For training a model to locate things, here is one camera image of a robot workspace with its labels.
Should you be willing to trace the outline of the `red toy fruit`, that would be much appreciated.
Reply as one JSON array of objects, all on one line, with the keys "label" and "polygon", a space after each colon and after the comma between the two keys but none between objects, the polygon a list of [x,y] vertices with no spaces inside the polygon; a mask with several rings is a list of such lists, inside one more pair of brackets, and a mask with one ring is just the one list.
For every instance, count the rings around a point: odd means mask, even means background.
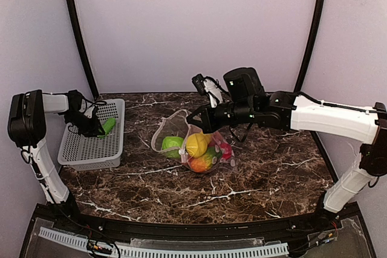
[{"label": "red toy fruit", "polygon": [[211,140],[209,146],[220,145],[223,142],[223,137],[219,132],[214,132],[211,134]]}]

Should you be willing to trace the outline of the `clear zip top bag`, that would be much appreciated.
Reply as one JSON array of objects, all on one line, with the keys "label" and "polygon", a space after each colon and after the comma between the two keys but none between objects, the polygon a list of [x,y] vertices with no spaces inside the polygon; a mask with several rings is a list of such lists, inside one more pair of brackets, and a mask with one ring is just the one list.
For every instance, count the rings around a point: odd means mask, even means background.
[{"label": "clear zip top bag", "polygon": [[188,115],[189,111],[181,109],[163,117],[152,136],[151,148],[195,173],[210,172],[218,165],[236,167],[235,153],[223,136],[219,132],[203,133],[187,122]]}]

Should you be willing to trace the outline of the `black left frame post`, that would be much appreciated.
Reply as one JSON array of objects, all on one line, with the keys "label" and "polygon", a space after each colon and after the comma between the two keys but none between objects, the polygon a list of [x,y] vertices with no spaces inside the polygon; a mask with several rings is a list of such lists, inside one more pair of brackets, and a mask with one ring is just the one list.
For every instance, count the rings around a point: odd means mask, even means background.
[{"label": "black left frame post", "polygon": [[77,14],[76,2],[75,0],[66,0],[68,15],[70,18],[70,23],[73,31],[73,36],[76,42],[76,47],[79,53],[80,61],[82,64],[83,71],[85,73],[85,77],[91,91],[91,95],[93,99],[97,99],[99,97],[99,90],[97,88],[97,83],[93,76],[92,68],[89,62],[89,58],[86,52],[86,46],[84,43],[82,30],[80,27],[80,22]]}]

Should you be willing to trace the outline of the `yellow toy lemon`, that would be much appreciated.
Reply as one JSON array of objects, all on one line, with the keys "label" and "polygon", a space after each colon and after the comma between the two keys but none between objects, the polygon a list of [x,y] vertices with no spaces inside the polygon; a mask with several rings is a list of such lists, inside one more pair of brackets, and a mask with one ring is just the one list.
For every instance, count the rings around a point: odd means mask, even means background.
[{"label": "yellow toy lemon", "polygon": [[198,158],[206,153],[211,134],[194,133],[188,136],[186,141],[186,151],[189,156]]}]

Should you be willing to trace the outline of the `black front rail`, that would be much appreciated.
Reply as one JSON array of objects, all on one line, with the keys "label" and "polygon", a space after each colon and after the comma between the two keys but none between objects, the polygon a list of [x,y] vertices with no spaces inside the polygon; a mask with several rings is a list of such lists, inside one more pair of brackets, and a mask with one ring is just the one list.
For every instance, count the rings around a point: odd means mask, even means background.
[{"label": "black front rail", "polygon": [[285,241],[302,239],[308,233],[314,232],[310,224],[314,218],[314,214],[312,213],[266,221],[193,225],[129,222],[81,214],[79,216],[81,223],[89,226],[82,230],[64,216],[55,216],[52,214],[48,206],[37,204],[31,218],[41,218],[52,222],[53,226],[60,230],[74,230],[82,234],[92,233],[91,237],[101,237],[102,239],[122,242],[129,241],[132,238],[215,241],[256,237],[263,237],[266,241]]}]

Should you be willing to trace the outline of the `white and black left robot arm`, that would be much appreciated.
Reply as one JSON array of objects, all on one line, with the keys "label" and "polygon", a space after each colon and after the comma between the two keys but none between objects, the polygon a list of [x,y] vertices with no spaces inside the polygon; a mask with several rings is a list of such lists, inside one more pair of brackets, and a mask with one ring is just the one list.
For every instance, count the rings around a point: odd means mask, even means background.
[{"label": "white and black left robot arm", "polygon": [[98,137],[105,135],[97,117],[99,106],[103,105],[105,101],[92,102],[77,90],[54,94],[37,89],[12,97],[8,136],[21,150],[24,162],[31,166],[50,204],[65,204],[71,195],[48,151],[46,115],[61,115],[66,124],[77,128],[78,134]]}]

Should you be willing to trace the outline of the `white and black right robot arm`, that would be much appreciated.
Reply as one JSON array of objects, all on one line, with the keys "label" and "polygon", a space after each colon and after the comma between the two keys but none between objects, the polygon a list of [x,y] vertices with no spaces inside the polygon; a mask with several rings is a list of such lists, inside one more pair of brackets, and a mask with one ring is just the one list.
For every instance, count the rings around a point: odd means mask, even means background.
[{"label": "white and black right robot arm", "polygon": [[187,122],[205,134],[239,124],[282,131],[314,131],[361,142],[354,164],[322,195],[322,211],[338,213],[371,181],[386,175],[386,107],[359,107],[317,100],[304,92],[265,92],[254,68],[237,68],[223,79],[197,74],[192,83],[210,103],[200,106]]}]

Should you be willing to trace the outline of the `green toy cucumber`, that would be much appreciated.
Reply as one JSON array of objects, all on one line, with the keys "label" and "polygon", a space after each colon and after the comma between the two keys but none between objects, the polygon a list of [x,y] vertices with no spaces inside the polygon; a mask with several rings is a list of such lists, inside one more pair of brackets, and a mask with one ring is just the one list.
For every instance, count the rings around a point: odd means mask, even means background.
[{"label": "green toy cucumber", "polygon": [[103,131],[98,135],[99,138],[104,138],[107,136],[115,127],[116,120],[115,118],[109,118],[107,119],[104,124],[102,125]]}]

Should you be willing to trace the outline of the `white plastic basket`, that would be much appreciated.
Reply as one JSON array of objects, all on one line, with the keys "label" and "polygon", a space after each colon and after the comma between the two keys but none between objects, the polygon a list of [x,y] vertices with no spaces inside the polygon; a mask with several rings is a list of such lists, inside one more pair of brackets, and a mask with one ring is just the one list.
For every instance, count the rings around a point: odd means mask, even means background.
[{"label": "white plastic basket", "polygon": [[97,118],[104,124],[110,118],[115,125],[104,137],[85,137],[78,128],[68,124],[63,133],[58,153],[58,163],[72,167],[76,171],[96,170],[120,165],[123,152],[123,134],[125,123],[125,101],[109,99],[96,112]]}]

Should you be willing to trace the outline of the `black right frame post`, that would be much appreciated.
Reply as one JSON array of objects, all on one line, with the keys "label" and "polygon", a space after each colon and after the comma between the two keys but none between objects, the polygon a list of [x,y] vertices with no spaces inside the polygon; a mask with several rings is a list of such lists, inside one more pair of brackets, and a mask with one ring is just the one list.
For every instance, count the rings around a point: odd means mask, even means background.
[{"label": "black right frame post", "polygon": [[322,16],[322,11],[324,7],[324,0],[316,0],[314,5],[313,17],[311,21],[310,31],[308,34],[307,43],[305,46],[304,55],[302,58],[301,66],[299,69],[298,77],[294,86],[293,91],[300,91],[303,87],[308,67],[310,64],[311,56],[314,49],[314,44],[317,38],[317,33],[319,29],[320,19]]}]

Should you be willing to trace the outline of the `green orange toy mango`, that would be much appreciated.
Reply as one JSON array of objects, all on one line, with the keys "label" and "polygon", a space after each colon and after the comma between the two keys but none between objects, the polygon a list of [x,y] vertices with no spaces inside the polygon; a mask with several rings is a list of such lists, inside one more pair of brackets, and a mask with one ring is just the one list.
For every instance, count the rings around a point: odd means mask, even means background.
[{"label": "green orange toy mango", "polygon": [[197,173],[207,172],[221,159],[222,155],[223,153],[219,147],[208,147],[203,155],[191,159],[190,169]]}]

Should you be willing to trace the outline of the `red toy apple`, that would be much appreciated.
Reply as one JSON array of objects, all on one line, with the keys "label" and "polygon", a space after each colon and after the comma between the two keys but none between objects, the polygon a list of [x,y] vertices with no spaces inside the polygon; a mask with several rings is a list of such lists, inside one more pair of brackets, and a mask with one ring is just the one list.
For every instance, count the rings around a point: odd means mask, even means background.
[{"label": "red toy apple", "polygon": [[229,160],[233,156],[233,149],[228,143],[221,143],[220,149],[222,151],[222,159]]}]

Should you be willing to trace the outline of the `black frame post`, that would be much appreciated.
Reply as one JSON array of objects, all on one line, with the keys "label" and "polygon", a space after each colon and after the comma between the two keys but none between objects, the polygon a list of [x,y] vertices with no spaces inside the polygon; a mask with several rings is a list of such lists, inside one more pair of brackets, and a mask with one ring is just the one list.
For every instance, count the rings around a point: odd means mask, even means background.
[{"label": "black frame post", "polygon": [[308,67],[310,64],[311,56],[314,49],[314,44],[317,38],[317,33],[319,29],[320,19],[322,16],[322,11],[324,7],[324,0],[316,0],[314,5],[313,17],[311,21],[310,31],[308,34],[307,43],[305,46],[304,55],[302,58],[301,66],[299,69],[298,77],[294,86],[293,91],[300,91],[303,87]]},{"label": "black frame post", "polygon": [[85,77],[91,91],[91,95],[93,99],[97,99],[99,97],[99,90],[97,88],[97,83],[93,76],[92,68],[89,62],[89,58],[86,52],[86,46],[84,43],[82,30],[80,27],[80,22],[77,14],[76,2],[75,0],[66,0],[68,15],[70,18],[70,23],[73,31],[73,36],[76,42],[76,47],[79,53],[80,61],[82,64],[83,71],[85,73]]}]

